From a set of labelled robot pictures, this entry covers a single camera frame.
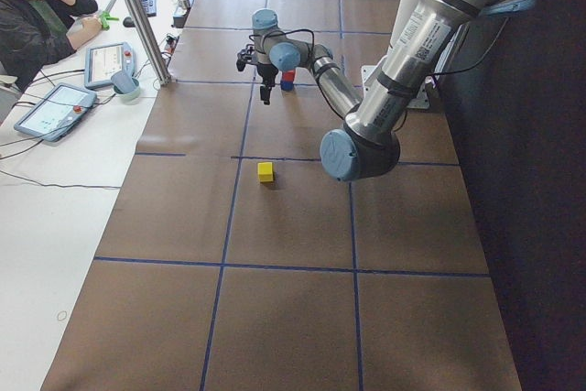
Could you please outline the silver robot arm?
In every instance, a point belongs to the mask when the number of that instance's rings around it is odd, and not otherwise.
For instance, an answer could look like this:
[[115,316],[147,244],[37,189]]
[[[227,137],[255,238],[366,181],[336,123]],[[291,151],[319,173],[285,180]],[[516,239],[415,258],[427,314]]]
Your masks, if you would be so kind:
[[260,96],[270,103],[278,73],[308,70],[343,126],[321,140],[321,164],[339,181],[380,176],[398,162],[400,145],[393,127],[437,66],[459,27],[479,15],[512,14],[537,0],[417,0],[396,42],[390,44],[360,95],[331,52],[314,42],[289,38],[277,14],[259,9],[252,16],[250,43],[237,55],[236,68],[255,66],[262,78]]

